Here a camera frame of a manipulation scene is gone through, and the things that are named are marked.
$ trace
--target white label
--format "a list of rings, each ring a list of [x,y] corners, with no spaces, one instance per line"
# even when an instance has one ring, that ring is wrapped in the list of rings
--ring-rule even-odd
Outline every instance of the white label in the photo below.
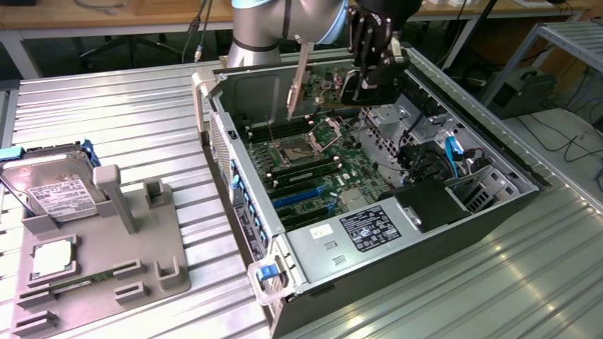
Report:
[[[33,187],[27,191],[53,218],[95,209],[95,201],[81,180]]]
[[[319,239],[320,237],[324,237],[326,235],[330,235],[332,233],[331,225],[320,225],[319,227],[310,229],[310,233],[314,239]]]

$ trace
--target ram slot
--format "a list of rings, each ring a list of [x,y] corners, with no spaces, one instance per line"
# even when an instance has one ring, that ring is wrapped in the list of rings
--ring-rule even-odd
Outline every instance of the ram slot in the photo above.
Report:
[[[307,121],[295,121],[287,124],[278,124],[268,126],[255,127],[250,129],[251,135],[248,135],[248,140],[252,143],[263,143],[270,141],[272,138],[280,139],[288,136],[296,136],[299,134],[308,133],[311,130],[311,125]]]

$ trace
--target blue pcie slot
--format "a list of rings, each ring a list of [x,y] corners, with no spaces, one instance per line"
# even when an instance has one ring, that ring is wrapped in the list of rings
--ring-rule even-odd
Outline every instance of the blue pcie slot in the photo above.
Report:
[[[300,201],[304,201],[304,200],[308,200],[311,198],[320,196],[323,194],[323,192],[324,192],[324,186],[316,187],[315,189],[302,192],[302,193],[296,194],[295,196],[288,196],[287,198],[275,200],[275,202],[272,202],[272,206],[275,208],[288,206],[292,203],[298,203]]]

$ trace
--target corrugated metal surface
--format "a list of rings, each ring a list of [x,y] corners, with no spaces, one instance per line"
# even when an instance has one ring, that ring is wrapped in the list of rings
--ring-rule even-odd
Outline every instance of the corrugated metal surface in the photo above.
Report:
[[[191,97],[194,67],[27,81],[19,92],[12,143],[25,148],[95,142],[104,165],[122,168],[124,190],[150,177],[172,185],[192,288],[60,335],[94,338],[266,338],[268,322],[198,140]],[[4,195],[0,216],[0,338],[8,337],[23,225]]]
[[[432,74],[467,109],[475,101]],[[223,207],[195,137],[190,66],[27,82],[15,142],[90,137],[104,163],[124,168],[124,189],[146,177],[175,187],[194,287],[61,338],[268,337]],[[575,191],[526,153],[484,112],[476,117],[554,183],[538,202],[475,246],[418,272],[291,338],[603,337],[603,222]],[[8,337],[21,243],[20,207],[0,216],[0,338]]]
[[[290,338],[602,338],[602,216],[424,61],[415,58],[554,187],[482,242]]]
[[[603,72],[603,25],[591,21],[547,23],[540,34]]]

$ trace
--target sticker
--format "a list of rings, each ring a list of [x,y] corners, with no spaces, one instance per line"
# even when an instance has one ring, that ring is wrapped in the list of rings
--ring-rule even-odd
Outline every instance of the sticker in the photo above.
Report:
[[[342,221],[346,232],[360,252],[402,237],[380,206],[363,210],[339,221]]]
[[[326,235],[330,235],[332,233],[331,225],[320,225],[319,227],[310,229],[310,233],[314,239],[319,239],[320,237],[324,237]]]
[[[27,192],[53,218],[95,209],[95,201],[81,180],[33,187]]]

